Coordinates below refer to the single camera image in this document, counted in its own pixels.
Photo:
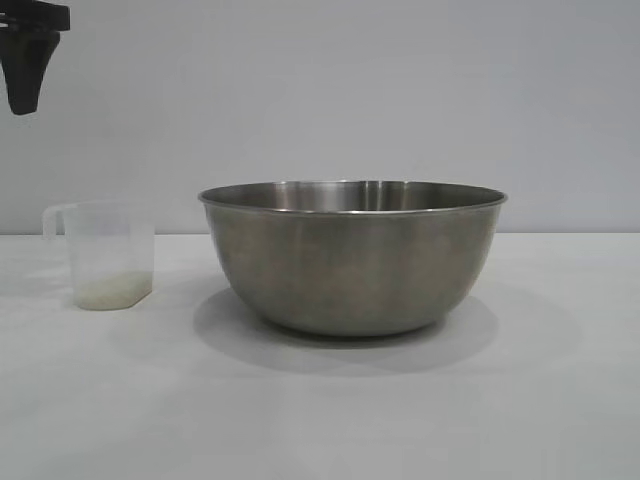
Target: plastic measuring cup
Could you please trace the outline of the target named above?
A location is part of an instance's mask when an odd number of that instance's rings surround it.
[[[55,238],[59,215],[78,307],[128,308],[151,292],[154,227],[144,205],[95,201],[49,207],[42,217],[45,239]]]

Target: measuring cup handle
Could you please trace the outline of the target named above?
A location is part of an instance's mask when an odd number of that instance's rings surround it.
[[[42,214],[42,238],[48,242],[56,238],[59,214],[71,207],[75,207],[75,204],[53,205],[44,211]]]

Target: black plastic object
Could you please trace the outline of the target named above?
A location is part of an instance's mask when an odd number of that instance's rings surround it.
[[[0,0],[0,61],[9,106],[16,115],[33,113],[44,72],[69,30],[69,7],[36,0]]]

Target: bowl rim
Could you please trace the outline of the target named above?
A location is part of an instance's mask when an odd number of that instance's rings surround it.
[[[411,209],[411,210],[303,210],[303,209],[288,209],[288,208],[271,208],[271,207],[258,207],[251,205],[238,205],[234,203],[226,203],[220,202],[217,200],[211,200],[210,198],[206,198],[206,195],[211,194],[218,190],[223,190],[226,188],[239,188],[239,187],[251,187],[251,186],[259,186],[259,185],[287,185],[287,184],[296,184],[296,185],[312,185],[312,184],[327,184],[327,183],[403,183],[403,184],[426,184],[426,185],[437,185],[444,187],[463,187],[463,188],[471,188],[476,190],[483,190],[486,193],[493,193],[498,196],[497,200],[493,200],[491,202],[483,202],[483,203],[474,203],[472,205],[463,205],[460,207],[446,207],[446,208],[422,208],[422,209]],[[227,208],[232,210],[245,210],[251,212],[261,212],[261,213],[274,213],[274,214],[303,214],[303,215],[357,215],[357,216],[376,216],[376,215],[411,215],[411,214],[438,214],[438,213],[452,213],[452,212],[466,212],[469,210],[478,210],[484,208],[491,208],[499,206],[505,203],[509,197],[506,193],[501,192],[500,190],[495,190],[493,188],[487,187],[479,187],[476,185],[469,185],[464,183],[445,183],[445,182],[427,182],[420,180],[283,180],[276,182],[253,182],[253,183],[241,183],[241,184],[233,184],[233,185],[224,185],[215,188],[208,188],[206,190],[201,191],[198,194],[198,199],[204,203],[205,205],[212,205],[220,208]]]

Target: measuring cup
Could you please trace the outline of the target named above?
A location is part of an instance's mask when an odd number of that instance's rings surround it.
[[[154,227],[144,205],[95,201],[49,207],[42,217],[46,240],[55,238],[59,216],[78,307],[129,308],[151,292]]]

